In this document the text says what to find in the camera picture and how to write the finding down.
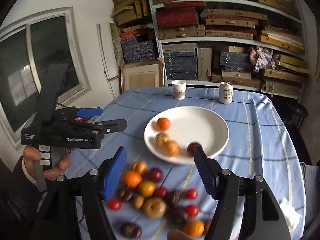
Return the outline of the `person's left hand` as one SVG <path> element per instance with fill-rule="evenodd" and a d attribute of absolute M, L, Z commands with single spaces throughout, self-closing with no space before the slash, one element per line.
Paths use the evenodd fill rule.
<path fill-rule="evenodd" d="M 34 164 L 44 161 L 45 164 L 50 163 L 49 159 L 42 160 L 42 156 L 48 157 L 48 153 L 41 153 L 37 148 L 33 146 L 25 146 L 22 159 L 22 170 L 24 175 L 33 183 L 36 184 L 36 176 L 34 170 Z M 57 165 L 49 170 L 43 172 L 45 179 L 54 181 L 58 176 L 65 174 L 65 171 L 71 164 L 71 158 L 68 152 L 63 153 L 60 156 L 60 160 Z"/>

